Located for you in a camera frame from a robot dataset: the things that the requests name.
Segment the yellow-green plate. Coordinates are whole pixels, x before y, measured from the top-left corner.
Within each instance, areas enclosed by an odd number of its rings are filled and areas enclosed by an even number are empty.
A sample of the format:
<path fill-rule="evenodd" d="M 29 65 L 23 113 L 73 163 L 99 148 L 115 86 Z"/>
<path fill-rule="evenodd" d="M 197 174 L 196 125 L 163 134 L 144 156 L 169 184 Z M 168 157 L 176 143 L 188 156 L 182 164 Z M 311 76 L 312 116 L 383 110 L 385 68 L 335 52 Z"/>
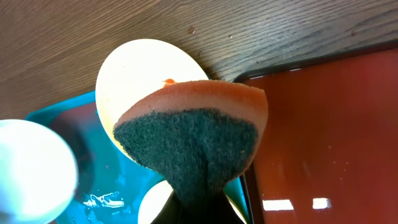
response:
<path fill-rule="evenodd" d="M 114 49 L 96 79 L 95 101 L 99 120 L 116 148 L 113 136 L 123 113 L 142 98 L 173 83 L 207 80 L 199 64 L 182 49 L 155 39 L 137 39 Z"/>
<path fill-rule="evenodd" d="M 235 214 L 244 223 L 250 223 L 246 199 L 239 178 L 234 179 L 224 188 L 226 197 Z M 138 224 L 150 224 L 161 212 L 172 193 L 170 184 L 163 180 L 155 184 L 143 197 L 138 211 Z"/>

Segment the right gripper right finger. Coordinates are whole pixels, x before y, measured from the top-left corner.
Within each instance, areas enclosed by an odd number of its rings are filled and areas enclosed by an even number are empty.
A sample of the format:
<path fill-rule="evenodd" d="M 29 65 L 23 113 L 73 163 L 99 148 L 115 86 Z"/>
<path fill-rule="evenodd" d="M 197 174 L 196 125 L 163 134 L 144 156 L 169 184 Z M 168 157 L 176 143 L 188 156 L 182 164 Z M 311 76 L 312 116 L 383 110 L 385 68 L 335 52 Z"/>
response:
<path fill-rule="evenodd" d="M 198 215 L 202 224 L 243 224 L 223 191 L 213 194 Z"/>

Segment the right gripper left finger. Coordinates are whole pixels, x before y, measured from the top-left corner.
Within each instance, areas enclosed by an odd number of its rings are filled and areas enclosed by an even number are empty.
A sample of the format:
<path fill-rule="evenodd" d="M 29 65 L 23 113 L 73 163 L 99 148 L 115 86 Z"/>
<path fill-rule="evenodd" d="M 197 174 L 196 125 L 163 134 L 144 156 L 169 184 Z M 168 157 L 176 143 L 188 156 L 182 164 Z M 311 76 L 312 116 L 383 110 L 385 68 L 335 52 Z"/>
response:
<path fill-rule="evenodd" d="M 151 224 L 197 224 L 194 216 L 188 213 L 172 191 L 165 205 Z"/>

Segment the light blue plate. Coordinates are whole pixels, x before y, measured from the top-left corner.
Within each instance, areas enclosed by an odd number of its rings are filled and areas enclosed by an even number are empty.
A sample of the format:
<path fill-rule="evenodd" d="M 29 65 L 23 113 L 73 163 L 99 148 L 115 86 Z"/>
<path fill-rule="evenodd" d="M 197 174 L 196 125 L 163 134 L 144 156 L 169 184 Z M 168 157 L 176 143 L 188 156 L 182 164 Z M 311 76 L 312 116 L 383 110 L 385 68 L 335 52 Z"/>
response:
<path fill-rule="evenodd" d="M 75 156 L 56 132 L 31 121 L 1 120 L 1 223 L 50 223 L 78 185 Z"/>

